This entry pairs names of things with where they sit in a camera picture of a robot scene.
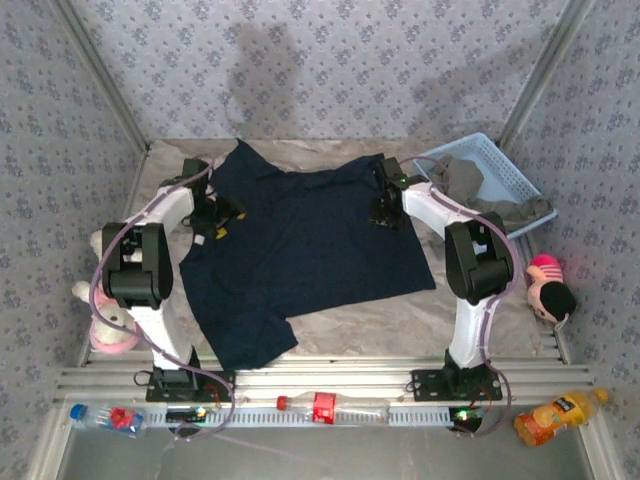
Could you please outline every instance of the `gray cloth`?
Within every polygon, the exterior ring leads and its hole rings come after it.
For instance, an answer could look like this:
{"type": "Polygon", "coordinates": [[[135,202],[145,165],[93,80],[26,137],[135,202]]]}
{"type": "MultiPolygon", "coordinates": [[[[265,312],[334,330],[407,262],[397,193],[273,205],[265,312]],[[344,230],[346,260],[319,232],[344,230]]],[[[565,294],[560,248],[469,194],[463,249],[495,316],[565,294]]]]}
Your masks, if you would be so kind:
{"type": "Polygon", "coordinates": [[[541,196],[532,197],[522,204],[509,200],[488,202],[477,198],[484,175],[471,160],[445,155],[428,176],[439,184],[444,194],[460,205],[481,213],[496,212],[502,217],[507,233],[526,227],[553,211],[551,202],[541,196]]]}

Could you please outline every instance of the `navy t-shirt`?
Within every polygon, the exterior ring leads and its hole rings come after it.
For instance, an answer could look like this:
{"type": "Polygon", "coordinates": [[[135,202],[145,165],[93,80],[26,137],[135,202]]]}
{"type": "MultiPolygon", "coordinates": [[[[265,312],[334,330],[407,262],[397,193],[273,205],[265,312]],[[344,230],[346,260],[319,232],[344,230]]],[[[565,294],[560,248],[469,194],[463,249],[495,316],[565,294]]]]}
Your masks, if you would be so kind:
{"type": "Polygon", "coordinates": [[[180,271],[225,370],[259,368],[295,347],[287,317],[435,288],[412,226],[368,222],[380,196],[373,169],[383,158],[283,172],[239,141],[214,172],[217,194],[247,215],[220,240],[194,243],[180,271]]]}

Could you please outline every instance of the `white fabric sheet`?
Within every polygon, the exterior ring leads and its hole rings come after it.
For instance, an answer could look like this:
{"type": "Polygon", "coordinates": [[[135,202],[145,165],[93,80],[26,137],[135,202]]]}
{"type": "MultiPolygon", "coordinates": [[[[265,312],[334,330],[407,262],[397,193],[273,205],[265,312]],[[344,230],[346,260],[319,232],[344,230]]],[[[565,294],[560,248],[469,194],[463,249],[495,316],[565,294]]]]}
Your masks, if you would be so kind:
{"type": "MultiPolygon", "coordinates": [[[[200,155],[224,160],[234,140],[157,141],[152,145],[138,185],[133,208],[148,202],[164,179],[178,175],[182,161],[200,155]]],[[[420,154],[433,143],[413,140],[249,141],[269,162],[285,170],[335,168],[365,154],[383,152],[398,159],[420,154]]],[[[444,243],[424,224],[414,222],[437,288],[385,300],[347,305],[290,318],[299,345],[290,353],[331,355],[442,355],[453,336],[455,297],[444,271],[444,243]]],[[[186,300],[178,264],[189,250],[192,235],[179,228],[170,239],[174,257],[176,309],[180,325],[198,352],[211,352],[186,300]]],[[[527,307],[526,287],[515,292],[494,317],[490,352],[500,357],[533,357],[540,344],[537,322],[527,307]]]]}

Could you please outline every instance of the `red label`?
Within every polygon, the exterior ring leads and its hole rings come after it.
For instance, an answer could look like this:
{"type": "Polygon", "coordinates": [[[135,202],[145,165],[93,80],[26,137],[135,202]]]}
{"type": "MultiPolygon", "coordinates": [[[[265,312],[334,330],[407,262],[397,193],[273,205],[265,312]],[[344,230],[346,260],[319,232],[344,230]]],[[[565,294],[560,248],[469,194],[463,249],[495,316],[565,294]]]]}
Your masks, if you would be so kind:
{"type": "Polygon", "coordinates": [[[333,425],[336,417],[336,394],[316,393],[313,399],[313,421],[333,425]]]}
{"type": "Polygon", "coordinates": [[[113,428],[120,430],[131,426],[135,414],[135,411],[126,408],[113,408],[109,414],[109,420],[111,420],[113,428]]]}

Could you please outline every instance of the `blue plastic basket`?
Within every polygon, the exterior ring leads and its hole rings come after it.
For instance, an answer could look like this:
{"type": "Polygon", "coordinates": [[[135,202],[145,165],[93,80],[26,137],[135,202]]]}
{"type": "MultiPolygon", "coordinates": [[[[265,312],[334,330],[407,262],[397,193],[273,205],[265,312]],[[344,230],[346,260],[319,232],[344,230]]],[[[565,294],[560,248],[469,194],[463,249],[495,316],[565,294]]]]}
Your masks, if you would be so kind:
{"type": "MultiPolygon", "coordinates": [[[[473,161],[482,175],[484,182],[478,191],[478,198],[487,201],[510,200],[524,203],[532,197],[540,195],[540,191],[518,170],[518,168],[502,153],[484,133],[474,133],[455,142],[423,153],[423,156],[439,159],[445,154],[452,157],[473,161]]],[[[413,161],[416,173],[428,176],[433,162],[428,160],[413,161]]],[[[555,218],[558,212],[554,208],[548,215],[531,222],[529,225],[507,235],[517,238],[530,230],[555,218]]]]}

